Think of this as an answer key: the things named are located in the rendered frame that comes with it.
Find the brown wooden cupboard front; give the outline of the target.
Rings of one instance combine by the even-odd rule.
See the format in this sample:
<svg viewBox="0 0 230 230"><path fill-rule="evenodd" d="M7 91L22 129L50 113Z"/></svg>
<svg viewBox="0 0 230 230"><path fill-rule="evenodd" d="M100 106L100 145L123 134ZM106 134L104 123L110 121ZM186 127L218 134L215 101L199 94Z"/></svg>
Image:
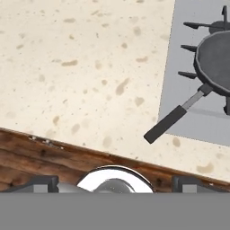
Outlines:
<svg viewBox="0 0 230 230"><path fill-rule="evenodd" d="M61 181L71 184L97 167L121 165L142 174L159 192L170 192L172 177L187 174L4 128L0 128L0 165L30 175L56 175Z"/></svg>

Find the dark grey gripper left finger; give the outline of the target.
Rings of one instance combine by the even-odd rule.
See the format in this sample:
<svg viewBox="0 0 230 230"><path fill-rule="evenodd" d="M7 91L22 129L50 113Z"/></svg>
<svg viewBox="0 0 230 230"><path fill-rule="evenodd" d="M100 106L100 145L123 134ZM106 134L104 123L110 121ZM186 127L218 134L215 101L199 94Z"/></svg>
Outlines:
<svg viewBox="0 0 230 230"><path fill-rule="evenodd" d="M56 175L33 177L23 185L13 186L4 192L58 193L59 179Z"/></svg>

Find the dark grey frying pan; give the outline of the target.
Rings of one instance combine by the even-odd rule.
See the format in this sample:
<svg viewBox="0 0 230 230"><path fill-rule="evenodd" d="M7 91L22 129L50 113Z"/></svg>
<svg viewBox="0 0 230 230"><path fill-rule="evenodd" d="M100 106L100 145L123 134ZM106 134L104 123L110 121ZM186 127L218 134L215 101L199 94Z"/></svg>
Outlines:
<svg viewBox="0 0 230 230"><path fill-rule="evenodd" d="M218 31L205 37L195 46L181 45L195 53L194 73L179 71L190 79L198 78L202 86L183 105L178 105L167 116L144 134L144 139L154 143L163 133L181 119L200 98L214 92L226 98L224 112L230 116L230 31Z"/></svg>

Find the grey hob with black grates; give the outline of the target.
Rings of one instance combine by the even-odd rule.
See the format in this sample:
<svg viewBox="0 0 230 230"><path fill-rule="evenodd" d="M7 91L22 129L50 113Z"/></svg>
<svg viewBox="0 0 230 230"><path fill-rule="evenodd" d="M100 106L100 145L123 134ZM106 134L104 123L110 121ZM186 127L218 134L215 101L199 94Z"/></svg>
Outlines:
<svg viewBox="0 0 230 230"><path fill-rule="evenodd" d="M185 22L212 23L223 19L226 6L230 21L230 0L175 0L172 28L164 72L159 119L184 104L201 86L199 79L178 73L194 71L194 54L183 48L196 46L209 35L207 28L192 29ZM216 93L201 98L167 132L222 146L230 146L230 116L224 113L226 99Z"/></svg>

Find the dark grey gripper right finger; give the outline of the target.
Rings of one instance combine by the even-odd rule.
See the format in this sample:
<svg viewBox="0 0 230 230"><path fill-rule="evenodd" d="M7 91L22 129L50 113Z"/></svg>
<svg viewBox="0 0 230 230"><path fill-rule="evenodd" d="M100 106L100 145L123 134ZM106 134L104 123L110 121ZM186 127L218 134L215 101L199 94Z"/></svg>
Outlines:
<svg viewBox="0 0 230 230"><path fill-rule="evenodd" d="M225 192L213 185L205 185L201 180L190 176L173 176L172 192L174 193L213 193Z"/></svg>

